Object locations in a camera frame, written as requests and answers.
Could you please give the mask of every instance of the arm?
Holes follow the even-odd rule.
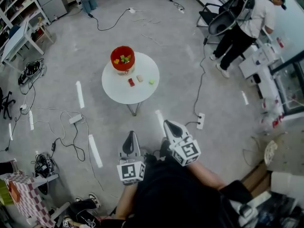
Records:
[[[205,186],[220,190],[226,186],[224,181],[217,175],[204,167],[198,161],[187,165],[188,170]]]
[[[265,11],[265,30],[267,34],[271,34],[274,31],[276,22],[276,11],[274,6],[267,7]]]
[[[274,31],[273,29],[271,29],[267,26],[265,26],[265,30],[266,30],[267,34],[271,34]]]
[[[131,214],[133,209],[133,198],[137,191],[137,184],[138,183],[125,186],[116,208],[117,219],[125,220]]]

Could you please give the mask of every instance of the black pants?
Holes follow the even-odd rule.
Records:
[[[96,204],[91,199],[74,202],[67,208],[67,213],[73,221],[80,224],[86,224],[89,227],[100,228],[100,222],[96,217],[88,213],[86,210],[95,209]]]
[[[234,59],[246,51],[247,48],[250,47],[253,42],[255,42],[255,40],[255,38],[248,36],[238,25],[236,25],[233,27],[233,29],[226,32],[213,54],[215,57],[219,58],[224,55],[224,53],[232,45],[231,49],[222,58],[220,63],[220,67],[227,70],[230,63],[232,63]]]

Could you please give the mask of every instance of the black stand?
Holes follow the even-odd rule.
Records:
[[[9,113],[9,108],[8,108],[8,107],[9,107],[9,105],[10,105],[11,103],[16,103],[16,101],[15,101],[15,100],[9,101],[9,97],[10,97],[11,94],[12,94],[12,92],[9,91],[8,96],[2,99],[2,102],[1,102],[2,104],[0,105],[0,113],[1,113],[1,110],[4,109],[4,113],[3,113],[3,118],[4,118],[4,119],[6,119],[5,113],[7,113],[8,116],[9,116],[9,118],[12,119],[12,118],[10,117],[10,113]]]

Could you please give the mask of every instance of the power strip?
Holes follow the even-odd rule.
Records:
[[[78,115],[70,118],[69,121],[70,121],[70,124],[74,124],[74,123],[77,123],[78,121],[80,121],[81,119],[82,119],[82,115],[78,114]]]
[[[199,117],[198,117],[198,124],[196,125],[197,129],[202,130],[203,126],[204,126],[204,120],[205,120],[205,114],[203,113],[199,113]]]

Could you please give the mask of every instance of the white round table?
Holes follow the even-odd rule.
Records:
[[[135,86],[131,87],[128,79],[132,79]],[[105,66],[101,78],[105,93],[114,101],[128,106],[133,116],[136,116],[140,103],[148,99],[156,90],[160,80],[160,72],[156,63],[149,56],[135,52],[135,70],[125,76],[118,75],[111,61]],[[137,104],[135,112],[130,105]]]

